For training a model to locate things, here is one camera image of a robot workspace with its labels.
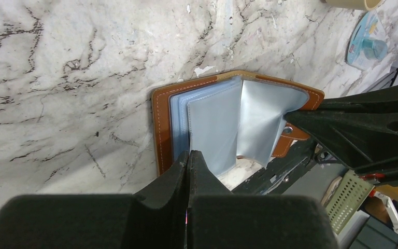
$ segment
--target marble surface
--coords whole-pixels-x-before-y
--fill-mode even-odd
[[[319,0],[0,0],[0,207],[23,193],[136,192],[157,175],[150,92],[242,69],[359,93],[398,51],[398,1],[378,13],[388,56],[345,63],[363,12]],[[220,179],[228,188],[258,165]]]

